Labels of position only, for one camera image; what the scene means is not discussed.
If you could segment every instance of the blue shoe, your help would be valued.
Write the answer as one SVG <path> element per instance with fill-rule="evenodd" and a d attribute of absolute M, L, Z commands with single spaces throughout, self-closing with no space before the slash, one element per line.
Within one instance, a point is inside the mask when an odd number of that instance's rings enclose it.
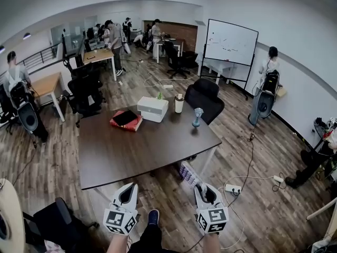
<path fill-rule="evenodd" d="M 159 223 L 159 211 L 157 209 L 153 209 L 148 213 L 147 224 L 153 224 L 158 226 Z"/>

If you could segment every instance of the whiteboard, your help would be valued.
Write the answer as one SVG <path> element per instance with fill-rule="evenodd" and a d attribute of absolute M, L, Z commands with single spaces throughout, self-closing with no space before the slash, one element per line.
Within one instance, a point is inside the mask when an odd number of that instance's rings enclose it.
<path fill-rule="evenodd" d="M 250 66 L 258 35 L 249 28 L 209 19 L 205 58 Z"/>

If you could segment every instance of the paper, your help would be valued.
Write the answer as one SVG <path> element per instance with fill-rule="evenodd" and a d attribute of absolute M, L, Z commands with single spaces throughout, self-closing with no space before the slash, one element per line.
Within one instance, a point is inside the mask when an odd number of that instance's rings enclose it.
<path fill-rule="evenodd" d="M 93 100 L 93 97 L 91 95 L 88 96 L 88 101 L 89 101 L 89 106 L 91 106 L 92 104 L 95 103 L 95 101 Z"/>

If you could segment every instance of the hand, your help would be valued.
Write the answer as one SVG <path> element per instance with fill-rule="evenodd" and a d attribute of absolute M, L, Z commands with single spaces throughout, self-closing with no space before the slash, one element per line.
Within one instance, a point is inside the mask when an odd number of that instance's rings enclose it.
<path fill-rule="evenodd" d="M 328 147 L 332 150 L 337 150 L 337 145 L 333 145 L 333 143 L 329 142 Z"/>

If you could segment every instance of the black office chair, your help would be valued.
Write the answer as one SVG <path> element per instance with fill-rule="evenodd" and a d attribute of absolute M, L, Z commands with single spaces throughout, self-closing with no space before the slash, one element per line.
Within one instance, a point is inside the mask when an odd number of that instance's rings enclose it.
<path fill-rule="evenodd" d="M 0 123 L 8 122 L 6 127 L 6 131 L 12 135 L 12 126 L 14 124 L 21 125 L 18 121 L 18 116 L 16 115 L 16 109 L 13 107 L 10 98 L 7 96 L 6 91 L 4 89 L 4 85 L 0 85 L 0 105 L 2 108 L 2 114 L 0 115 Z"/>
<path fill-rule="evenodd" d="M 98 114 L 101 109 L 103 97 L 98 90 L 96 78 L 92 74 L 85 77 L 76 77 L 68 83 L 68 87 L 72 92 L 70 95 L 66 90 L 63 94 L 67 98 L 70 107 L 75 114 L 78 112 L 83 116 L 76 122 L 76 126 L 80 127 L 80 120 L 85 117 Z M 91 96 L 94 103 L 90 105 L 88 97 Z"/>
<path fill-rule="evenodd" d="M 218 93 L 219 86 L 216 83 L 199 79 L 188 86 L 185 101 L 194 109 L 203 109 L 201 118 L 209 125 L 225 108 L 225 103 L 217 97 Z"/>
<path fill-rule="evenodd" d="M 39 234 L 45 240 L 54 242 L 66 253 L 96 252 L 88 234 L 90 227 L 98 228 L 97 222 L 90 226 L 77 219 L 62 198 L 33 215 Z"/>
<path fill-rule="evenodd" d="M 183 57 L 178 57 L 178 51 L 174 48 L 172 42 L 166 41 L 163 44 L 163 48 L 167 54 L 168 58 L 168 65 L 172 68 L 171 70 L 168 70 L 167 72 L 174 72 L 171 76 L 170 79 L 173 79 L 175 75 L 178 73 L 183 75 L 184 78 L 186 79 L 187 76 L 185 73 L 189 74 L 190 72 L 188 70 L 184 70 L 183 67 L 185 66 L 185 58 Z"/>

